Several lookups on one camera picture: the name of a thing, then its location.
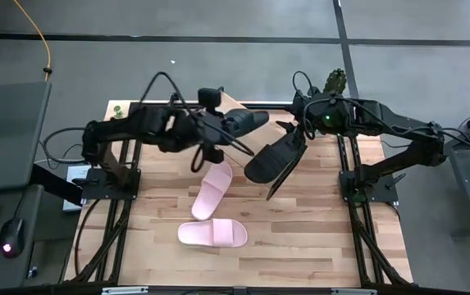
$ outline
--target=slipper strap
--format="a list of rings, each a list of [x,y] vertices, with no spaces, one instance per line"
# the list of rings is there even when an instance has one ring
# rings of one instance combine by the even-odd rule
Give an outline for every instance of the slipper strap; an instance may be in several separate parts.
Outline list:
[[[202,183],[204,182],[225,193],[231,184],[231,177],[215,169],[207,172],[202,179]]]
[[[233,237],[233,221],[228,219],[212,220],[212,245],[215,247],[231,247]]]

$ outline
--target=computer mouse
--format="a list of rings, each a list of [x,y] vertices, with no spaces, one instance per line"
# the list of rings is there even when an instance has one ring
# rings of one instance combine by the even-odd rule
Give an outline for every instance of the computer mouse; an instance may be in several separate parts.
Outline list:
[[[0,248],[5,258],[18,257],[25,248],[23,220],[14,217],[2,226],[0,231]]]

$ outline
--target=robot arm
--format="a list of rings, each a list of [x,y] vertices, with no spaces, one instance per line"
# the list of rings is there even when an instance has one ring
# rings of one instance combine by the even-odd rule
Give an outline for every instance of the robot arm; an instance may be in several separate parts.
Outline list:
[[[397,115],[376,101],[344,98],[345,82],[344,72],[335,70],[323,91],[310,85],[308,95],[303,95],[295,89],[293,102],[287,111],[294,115],[298,124],[288,124],[286,128],[285,123],[281,123],[286,128],[286,135],[276,143],[267,145],[244,170],[249,179],[258,183],[277,179],[267,199],[271,198],[306,150],[305,137],[314,139],[315,131],[349,138],[358,134],[391,134],[412,140],[408,148],[398,155],[374,165],[355,166],[354,188],[358,190],[368,189],[382,176],[410,166],[437,166],[445,161],[444,136],[440,125]]]
[[[83,134],[82,156],[93,166],[100,166],[106,172],[107,180],[121,188],[131,180],[130,169],[114,157],[112,142],[138,140],[143,144],[157,145],[161,152],[181,152],[199,145],[203,161],[220,163],[224,160],[224,154],[215,148],[216,145],[238,142],[236,138],[269,120],[265,111],[240,109],[231,110],[225,115],[215,111],[221,102],[221,92],[215,89],[200,89],[198,101],[206,110],[189,112],[171,105],[145,106],[132,111],[124,119],[91,121]],[[244,152],[249,155],[253,153],[247,147]],[[201,166],[196,168],[193,163],[192,170],[196,172]]]
[[[336,93],[316,93],[302,106],[307,125],[322,134],[341,134],[350,138],[358,134],[390,134],[412,140],[404,152],[374,165],[356,166],[357,188],[371,186],[380,177],[410,166],[438,166],[446,159],[442,128],[435,122],[425,123],[400,116],[379,102],[343,98]]]

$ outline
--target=metal bracket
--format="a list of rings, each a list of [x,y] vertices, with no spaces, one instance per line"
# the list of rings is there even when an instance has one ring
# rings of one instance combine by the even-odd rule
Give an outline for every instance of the metal bracket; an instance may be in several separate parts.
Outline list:
[[[102,295],[135,295],[147,294],[149,287],[115,287],[103,288]]]
[[[100,200],[135,200],[138,194],[141,171],[132,170],[129,174],[130,184],[128,188],[115,188],[108,185],[107,173],[102,169],[89,169],[86,181],[82,184],[84,199]]]
[[[387,175],[379,179],[369,192],[357,195],[355,190],[355,173],[353,171],[341,171],[339,174],[340,191],[342,198],[347,202],[364,202],[364,196],[369,202],[397,202],[399,196],[394,186],[393,175]]]

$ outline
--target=black metal frame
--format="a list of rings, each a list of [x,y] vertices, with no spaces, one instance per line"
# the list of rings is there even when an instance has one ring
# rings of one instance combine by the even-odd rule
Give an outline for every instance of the black metal frame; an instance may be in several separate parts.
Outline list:
[[[120,157],[118,162],[124,165],[127,161],[127,154],[129,151],[130,141],[126,140],[122,142]],[[139,157],[141,153],[142,143],[135,141],[135,147],[132,157],[132,170],[138,170]],[[107,222],[105,224],[105,230],[103,231],[103,241],[100,248],[94,253],[93,258],[84,267],[84,269],[73,279],[66,281],[66,283],[79,283],[88,282],[90,277],[96,271],[95,280],[96,282],[109,282],[114,285],[118,284],[121,270],[121,260],[123,258],[123,250],[125,246],[125,238],[127,235],[127,225],[129,224],[130,210],[132,208],[132,202],[134,200],[118,200],[112,199],[109,205],[109,211],[107,213]],[[116,211],[120,202],[123,202],[123,208],[121,210],[118,221],[116,219]],[[108,279],[104,279],[105,269],[107,267],[107,256],[111,245],[116,241],[116,251],[112,263],[111,274]]]

